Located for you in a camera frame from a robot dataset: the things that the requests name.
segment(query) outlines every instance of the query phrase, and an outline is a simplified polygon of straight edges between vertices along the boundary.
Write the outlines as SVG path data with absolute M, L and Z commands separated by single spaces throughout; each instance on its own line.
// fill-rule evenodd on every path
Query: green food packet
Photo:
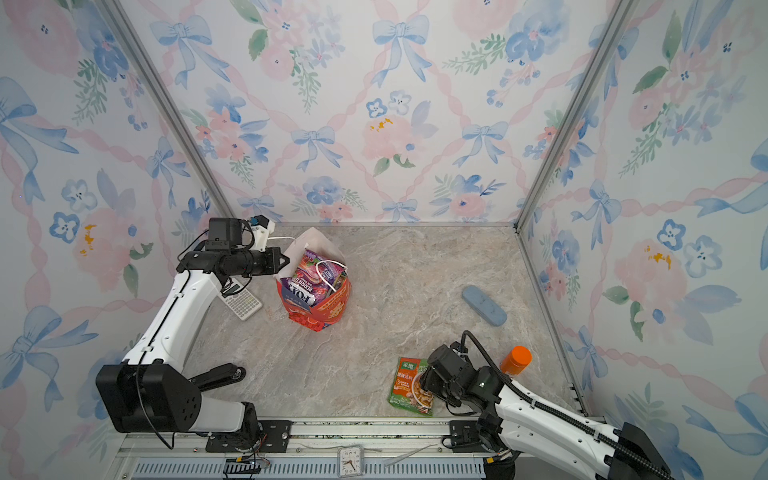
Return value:
M 419 379 L 426 370 L 426 359 L 400 357 L 389 403 L 399 409 L 432 416 L 432 394 L 419 385 Z

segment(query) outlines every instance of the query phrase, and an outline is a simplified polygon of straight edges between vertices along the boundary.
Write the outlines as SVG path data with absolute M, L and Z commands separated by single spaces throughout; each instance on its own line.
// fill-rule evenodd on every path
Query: gray marble surface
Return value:
M 278 227 L 298 237 L 306 227 Z M 271 277 L 250 290 L 263 302 L 245 322 L 214 300 L 184 375 L 221 363 L 242 382 L 207 393 L 252 402 L 261 416 L 408 416 L 388 402 L 401 356 L 427 358 L 471 330 L 501 362 L 516 345 L 533 363 L 519 376 L 532 391 L 574 409 L 567 380 L 510 227 L 321 227 L 346 256 L 352 295 L 341 321 L 313 332 L 288 319 Z M 286 248 L 290 240 L 270 244 Z M 462 299 L 476 285 L 508 314 L 491 326 Z M 470 347 L 475 366 L 483 365 Z M 434 415 L 448 415 L 435 405 Z

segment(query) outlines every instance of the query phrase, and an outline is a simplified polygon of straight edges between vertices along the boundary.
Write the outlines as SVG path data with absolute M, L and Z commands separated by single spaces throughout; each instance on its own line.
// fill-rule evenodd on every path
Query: orange lid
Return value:
M 512 362 L 517 363 L 518 366 L 522 367 L 528 366 L 528 364 L 533 360 L 531 350 L 525 348 L 524 346 L 516 346 L 514 349 L 512 349 L 510 356 L 512 357 Z

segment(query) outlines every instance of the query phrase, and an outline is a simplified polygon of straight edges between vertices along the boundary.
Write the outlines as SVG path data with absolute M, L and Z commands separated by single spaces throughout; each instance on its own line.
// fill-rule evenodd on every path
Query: clock face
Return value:
M 343 447 L 339 450 L 339 477 L 362 475 L 362 447 Z

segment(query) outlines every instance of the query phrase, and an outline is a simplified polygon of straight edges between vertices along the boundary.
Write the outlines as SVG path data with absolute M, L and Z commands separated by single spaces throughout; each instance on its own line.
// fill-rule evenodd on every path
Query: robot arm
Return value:
M 472 366 L 464 347 L 467 336 L 487 366 Z M 442 345 L 429 356 L 420 382 L 446 404 L 466 403 L 479 413 L 477 433 L 489 452 L 527 452 L 584 480 L 673 480 L 638 427 L 625 423 L 618 430 L 542 399 L 502 373 L 469 331 L 460 343 Z
M 247 245 L 245 230 L 251 233 Z M 230 277 L 272 275 L 288 263 L 280 248 L 266 246 L 273 231 L 274 224 L 262 216 L 249 223 L 210 220 L 207 240 L 180 260 L 170 293 L 147 332 L 119 365 L 103 366 L 96 377 L 116 430 L 154 432 L 163 442 L 159 432 L 210 433 L 243 450 L 259 441 L 252 404 L 204 396 L 180 372 L 217 293 L 233 294 Z

